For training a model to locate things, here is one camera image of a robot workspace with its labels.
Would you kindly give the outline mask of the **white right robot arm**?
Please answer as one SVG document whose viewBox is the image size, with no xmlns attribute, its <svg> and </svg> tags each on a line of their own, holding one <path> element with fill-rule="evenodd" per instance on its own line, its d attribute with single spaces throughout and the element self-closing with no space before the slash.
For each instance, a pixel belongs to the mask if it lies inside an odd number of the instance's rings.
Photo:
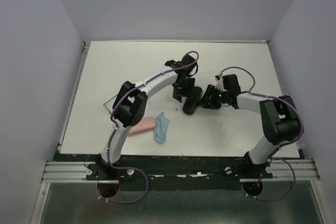
<svg viewBox="0 0 336 224">
<path fill-rule="evenodd" d="M 244 155 L 241 165 L 242 173 L 249 178 L 259 174 L 260 165 L 267 163 L 280 148 L 291 144 L 303 133 L 291 96 L 268 97 L 242 91 L 235 74 L 220 77 L 216 86 L 209 84 L 198 104 L 214 110 L 229 105 L 236 110 L 260 114 L 263 137 Z"/>
</svg>

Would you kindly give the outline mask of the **thin wire-frame glasses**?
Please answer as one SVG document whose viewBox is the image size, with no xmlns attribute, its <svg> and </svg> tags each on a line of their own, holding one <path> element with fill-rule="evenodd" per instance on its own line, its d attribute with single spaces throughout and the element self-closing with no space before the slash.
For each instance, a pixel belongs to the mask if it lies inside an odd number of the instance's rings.
<svg viewBox="0 0 336 224">
<path fill-rule="evenodd" d="M 106 101 L 104 104 L 103 104 L 103 107 L 108 111 L 109 114 L 111 114 L 112 112 L 112 106 L 114 104 L 114 101 L 117 97 L 117 94 L 114 95 L 113 97 L 111 97 L 108 101 Z"/>
</svg>

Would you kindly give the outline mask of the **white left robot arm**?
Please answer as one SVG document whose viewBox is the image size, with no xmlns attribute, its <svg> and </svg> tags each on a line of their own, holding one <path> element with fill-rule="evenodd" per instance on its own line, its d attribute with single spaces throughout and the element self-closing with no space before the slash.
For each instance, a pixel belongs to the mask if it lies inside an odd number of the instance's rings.
<svg viewBox="0 0 336 224">
<path fill-rule="evenodd" d="M 110 120 L 113 130 L 105 148 L 100 153 L 102 162 L 98 173 L 104 179 L 112 179 L 116 175 L 115 163 L 121 157 L 121 150 L 133 126 L 144 117 L 148 99 L 162 89 L 172 86 L 172 97 L 178 102 L 193 95 L 195 78 L 192 71 L 198 70 L 197 51 L 187 52 L 182 60 L 169 60 L 155 74 L 137 83 L 126 81 L 121 86 L 112 106 Z"/>
</svg>

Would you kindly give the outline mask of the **black glasses case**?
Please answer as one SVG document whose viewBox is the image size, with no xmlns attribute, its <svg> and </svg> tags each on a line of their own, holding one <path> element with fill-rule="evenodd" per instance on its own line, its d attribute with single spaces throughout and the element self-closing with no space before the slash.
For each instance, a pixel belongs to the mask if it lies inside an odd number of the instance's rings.
<svg viewBox="0 0 336 224">
<path fill-rule="evenodd" d="M 203 90 L 201 87 L 194 87 L 193 94 L 190 97 L 187 97 L 182 111 L 186 115 L 193 115 L 198 107 L 198 103 L 202 97 Z"/>
</svg>

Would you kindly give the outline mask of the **pink glasses case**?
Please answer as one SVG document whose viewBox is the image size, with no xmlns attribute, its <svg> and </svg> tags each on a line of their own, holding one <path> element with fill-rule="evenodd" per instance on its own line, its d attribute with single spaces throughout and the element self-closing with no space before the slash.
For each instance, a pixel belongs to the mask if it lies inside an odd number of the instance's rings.
<svg viewBox="0 0 336 224">
<path fill-rule="evenodd" d="M 153 130 L 156 127 L 156 119 L 154 117 L 145 117 L 138 124 L 132 127 L 129 135 L 135 135 L 141 132 Z"/>
</svg>

